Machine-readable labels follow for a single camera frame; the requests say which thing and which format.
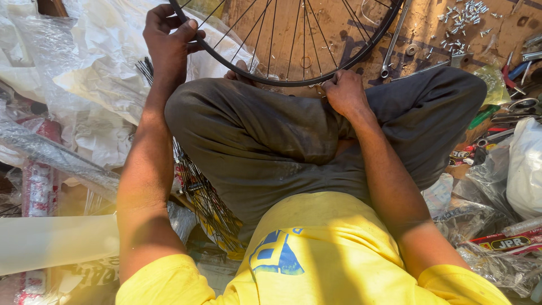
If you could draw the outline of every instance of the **man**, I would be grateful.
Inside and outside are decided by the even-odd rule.
[[[484,100],[483,81],[443,68],[364,91],[360,75],[338,71],[322,85],[329,104],[233,72],[183,84],[197,23],[171,15],[151,10],[143,33],[154,84],[118,191],[117,304],[509,304],[420,195]],[[216,299],[167,217],[172,134],[250,240]]]

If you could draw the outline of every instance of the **dark gray pants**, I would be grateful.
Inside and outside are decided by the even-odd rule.
[[[486,96],[486,84],[445,67],[366,91],[391,146],[420,190],[438,180]],[[244,225],[249,241],[269,208],[288,196],[325,190],[371,204],[359,145],[338,157],[350,123],[320,99],[289,97],[225,79],[177,88],[167,124]]]

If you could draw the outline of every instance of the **bare foot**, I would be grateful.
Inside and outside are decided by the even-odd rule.
[[[245,63],[244,60],[241,60],[239,59],[237,61],[237,63],[235,64],[235,66],[237,68],[240,68],[241,70],[245,70],[248,72],[248,67],[247,67],[247,64]],[[231,79],[231,80],[238,80],[238,81],[241,81],[247,85],[250,85],[250,86],[254,86],[256,87],[256,85],[254,84],[254,82],[238,73],[235,73],[234,71],[232,70],[229,70],[225,75],[224,75],[224,78],[225,79]]]

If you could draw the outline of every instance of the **sleeve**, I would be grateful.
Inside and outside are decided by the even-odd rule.
[[[510,301],[495,285],[459,266],[429,267],[420,274],[418,285],[453,305],[510,305]]]
[[[234,305],[236,293],[215,299],[207,279],[199,274],[188,255],[170,255],[157,259],[137,271],[121,285],[115,299],[117,305]]]

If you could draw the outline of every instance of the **yellow t-shirt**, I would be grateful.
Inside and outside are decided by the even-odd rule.
[[[143,267],[117,293],[137,304],[510,304],[491,283],[452,265],[418,281],[376,213],[348,194],[298,194],[262,218],[222,296],[187,255]]]

